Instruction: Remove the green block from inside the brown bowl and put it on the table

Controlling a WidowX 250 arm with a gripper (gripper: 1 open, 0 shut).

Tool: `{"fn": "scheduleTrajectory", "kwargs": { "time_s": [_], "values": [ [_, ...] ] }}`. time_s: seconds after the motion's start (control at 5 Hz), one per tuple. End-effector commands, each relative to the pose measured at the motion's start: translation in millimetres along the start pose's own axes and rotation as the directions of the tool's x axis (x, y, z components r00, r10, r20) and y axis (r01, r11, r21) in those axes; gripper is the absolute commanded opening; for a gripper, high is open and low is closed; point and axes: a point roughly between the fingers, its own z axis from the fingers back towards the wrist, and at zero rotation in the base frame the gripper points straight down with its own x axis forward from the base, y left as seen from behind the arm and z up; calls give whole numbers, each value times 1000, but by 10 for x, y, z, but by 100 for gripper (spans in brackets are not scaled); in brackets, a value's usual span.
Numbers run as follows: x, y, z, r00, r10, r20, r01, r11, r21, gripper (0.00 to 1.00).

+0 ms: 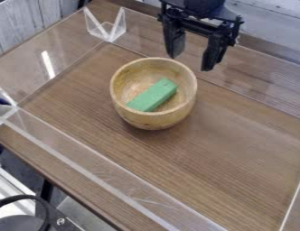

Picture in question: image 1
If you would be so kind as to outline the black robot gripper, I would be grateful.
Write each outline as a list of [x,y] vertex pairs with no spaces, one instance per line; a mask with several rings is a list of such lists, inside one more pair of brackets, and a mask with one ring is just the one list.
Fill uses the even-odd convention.
[[237,42],[244,18],[225,6],[227,0],[159,0],[159,21],[169,56],[176,59],[185,49],[185,31],[209,37],[203,58],[203,71],[221,62],[228,45]]

